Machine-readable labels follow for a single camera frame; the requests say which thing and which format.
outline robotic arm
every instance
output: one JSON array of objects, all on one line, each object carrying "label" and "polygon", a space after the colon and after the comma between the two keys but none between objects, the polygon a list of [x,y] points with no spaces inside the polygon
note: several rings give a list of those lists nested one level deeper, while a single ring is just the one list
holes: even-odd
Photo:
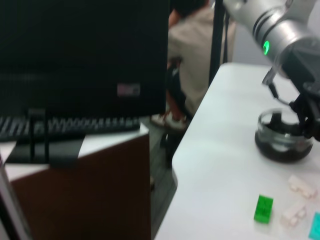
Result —
[{"label": "robotic arm", "polygon": [[225,8],[252,33],[272,68],[263,80],[279,99],[273,79],[284,73],[299,91],[288,103],[306,138],[320,141],[320,40],[307,23],[316,0],[223,0]]}]

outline black hair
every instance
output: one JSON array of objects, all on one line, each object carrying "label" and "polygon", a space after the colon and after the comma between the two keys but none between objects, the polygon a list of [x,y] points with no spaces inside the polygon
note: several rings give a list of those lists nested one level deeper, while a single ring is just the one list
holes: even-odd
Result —
[{"label": "black hair", "polygon": [[171,0],[173,8],[185,18],[194,11],[202,8],[207,0]]}]

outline desk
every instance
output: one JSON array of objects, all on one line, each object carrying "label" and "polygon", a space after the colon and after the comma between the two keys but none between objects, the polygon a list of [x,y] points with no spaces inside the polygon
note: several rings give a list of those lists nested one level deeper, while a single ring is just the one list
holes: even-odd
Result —
[{"label": "desk", "polygon": [[[305,240],[320,197],[307,201],[307,217],[295,229],[281,214],[298,200],[289,189],[295,174],[320,190],[320,144],[295,164],[263,157],[255,145],[258,116],[282,108],[261,84],[269,68],[221,66],[172,160],[177,190],[155,240]],[[290,81],[275,79],[280,96],[298,96]],[[254,221],[259,194],[274,198],[269,225]]]},{"label": "desk", "polygon": [[[6,164],[34,240],[150,240],[149,131],[86,136],[75,165]],[[7,159],[15,143],[0,145]]]}]

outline teal block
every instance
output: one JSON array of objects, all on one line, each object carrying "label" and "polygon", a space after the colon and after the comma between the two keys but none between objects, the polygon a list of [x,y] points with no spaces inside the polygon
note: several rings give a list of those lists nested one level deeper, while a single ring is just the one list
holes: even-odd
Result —
[{"label": "teal block", "polygon": [[313,240],[320,240],[320,213],[314,214],[309,238]]},{"label": "teal block", "polygon": [[271,218],[273,203],[274,200],[272,198],[259,195],[254,213],[254,220],[259,223],[268,224]]}]

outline label on monitor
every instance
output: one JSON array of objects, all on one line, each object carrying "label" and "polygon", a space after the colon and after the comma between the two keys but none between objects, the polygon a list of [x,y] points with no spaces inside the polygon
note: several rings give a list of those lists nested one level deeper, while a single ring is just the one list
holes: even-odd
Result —
[{"label": "label on monitor", "polygon": [[140,96],[140,84],[138,84],[138,83],[132,83],[132,84],[119,83],[117,85],[117,96],[120,98],[139,97]]}]

